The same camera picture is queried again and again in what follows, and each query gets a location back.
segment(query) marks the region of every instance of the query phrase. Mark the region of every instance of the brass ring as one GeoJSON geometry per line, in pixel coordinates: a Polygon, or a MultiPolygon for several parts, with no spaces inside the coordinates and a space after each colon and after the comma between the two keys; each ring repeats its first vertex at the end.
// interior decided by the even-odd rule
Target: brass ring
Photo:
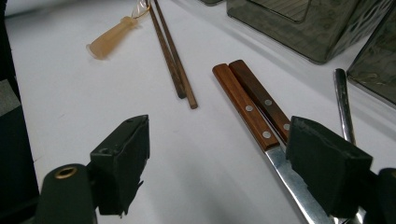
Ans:
{"type": "Polygon", "coordinates": [[[56,172],[55,178],[57,179],[66,179],[77,172],[77,167],[75,166],[68,166],[64,167],[62,170],[56,172]]]}

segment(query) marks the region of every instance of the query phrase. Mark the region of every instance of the dark object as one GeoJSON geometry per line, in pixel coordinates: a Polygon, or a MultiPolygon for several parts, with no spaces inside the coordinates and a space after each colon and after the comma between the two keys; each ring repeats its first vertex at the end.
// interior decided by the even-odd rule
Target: dark object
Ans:
{"type": "Polygon", "coordinates": [[[44,179],[35,223],[96,223],[127,214],[149,158],[149,117],[125,120],[92,153],[87,165],[69,164],[44,179]]]}
{"type": "Polygon", "coordinates": [[[396,108],[396,1],[346,73],[352,83],[396,108]]]}
{"type": "Polygon", "coordinates": [[[370,34],[391,0],[227,0],[227,13],[311,62],[326,63],[370,34]]]}
{"type": "Polygon", "coordinates": [[[68,164],[46,175],[35,223],[96,223],[88,171],[68,164]]]}
{"type": "Polygon", "coordinates": [[[201,2],[205,3],[205,5],[211,7],[214,6],[215,4],[221,2],[223,0],[201,0],[201,2]]]}
{"type": "Polygon", "coordinates": [[[365,220],[396,221],[396,170],[373,174],[370,155],[321,124],[293,117],[287,157],[327,214],[351,218],[360,205],[365,220]]]}
{"type": "Polygon", "coordinates": [[[0,223],[20,223],[33,216],[38,199],[21,106],[0,117],[0,162],[0,223]]]}
{"type": "Polygon", "coordinates": [[[2,71],[0,72],[0,80],[7,79],[18,100],[21,100],[5,24],[6,4],[7,0],[3,0],[0,6],[0,67],[2,68],[2,71]]]}

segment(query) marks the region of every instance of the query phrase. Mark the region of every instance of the utensil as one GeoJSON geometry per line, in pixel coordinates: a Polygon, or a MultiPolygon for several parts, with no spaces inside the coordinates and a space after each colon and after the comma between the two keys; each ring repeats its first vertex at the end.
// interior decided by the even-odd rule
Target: utensil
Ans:
{"type": "Polygon", "coordinates": [[[121,40],[138,24],[137,18],[145,15],[150,8],[149,1],[137,1],[131,16],[126,16],[120,20],[120,23],[100,35],[93,42],[87,45],[87,50],[91,56],[98,60],[103,60],[121,40]]]}

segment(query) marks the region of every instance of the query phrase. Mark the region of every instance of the plastic container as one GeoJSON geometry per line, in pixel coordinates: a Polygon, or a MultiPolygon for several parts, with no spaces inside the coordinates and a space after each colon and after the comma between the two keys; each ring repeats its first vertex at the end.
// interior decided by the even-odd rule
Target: plastic container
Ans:
{"type": "Polygon", "coordinates": [[[297,51],[326,63],[370,34],[391,0],[227,0],[227,13],[297,51]]]}
{"type": "Polygon", "coordinates": [[[396,1],[346,74],[352,83],[396,108],[396,1]]]}

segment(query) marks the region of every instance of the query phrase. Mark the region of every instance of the handle rivet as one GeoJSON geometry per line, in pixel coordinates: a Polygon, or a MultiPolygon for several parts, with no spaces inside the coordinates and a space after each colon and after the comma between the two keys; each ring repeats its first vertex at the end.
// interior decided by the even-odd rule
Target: handle rivet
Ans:
{"type": "Polygon", "coordinates": [[[247,105],[247,107],[245,107],[246,111],[250,112],[253,110],[253,106],[251,105],[247,105]]]}
{"type": "Polygon", "coordinates": [[[284,128],[286,131],[288,131],[288,130],[290,129],[290,125],[289,125],[289,124],[285,124],[285,125],[283,125],[283,128],[284,128]]]}
{"type": "Polygon", "coordinates": [[[271,137],[271,134],[270,134],[269,132],[263,132],[263,133],[262,133],[262,136],[263,136],[264,138],[270,138],[270,137],[271,137]]]}
{"type": "Polygon", "coordinates": [[[266,105],[272,105],[272,101],[270,101],[270,100],[266,100],[266,101],[264,101],[264,103],[265,103],[266,105]]]}

